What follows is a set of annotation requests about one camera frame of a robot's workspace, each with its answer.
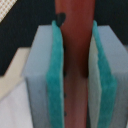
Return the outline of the teal padded gripper left finger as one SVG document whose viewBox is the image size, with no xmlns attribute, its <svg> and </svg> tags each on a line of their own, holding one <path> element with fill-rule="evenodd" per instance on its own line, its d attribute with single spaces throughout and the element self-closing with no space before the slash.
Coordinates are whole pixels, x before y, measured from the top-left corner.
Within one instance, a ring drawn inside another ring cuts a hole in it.
<svg viewBox="0 0 128 128">
<path fill-rule="evenodd" d="M 38 27 L 23 76 L 34 128 L 64 128 L 63 39 L 55 21 Z"/>
</svg>

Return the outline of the teal padded gripper right finger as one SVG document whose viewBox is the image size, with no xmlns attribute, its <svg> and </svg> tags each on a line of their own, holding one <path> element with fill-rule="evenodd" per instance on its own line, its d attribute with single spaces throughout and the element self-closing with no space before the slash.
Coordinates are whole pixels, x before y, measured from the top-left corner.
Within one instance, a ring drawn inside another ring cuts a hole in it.
<svg viewBox="0 0 128 128">
<path fill-rule="evenodd" d="M 93 23 L 89 51 L 91 128 L 128 128 L 128 51 L 109 26 Z"/>
</svg>

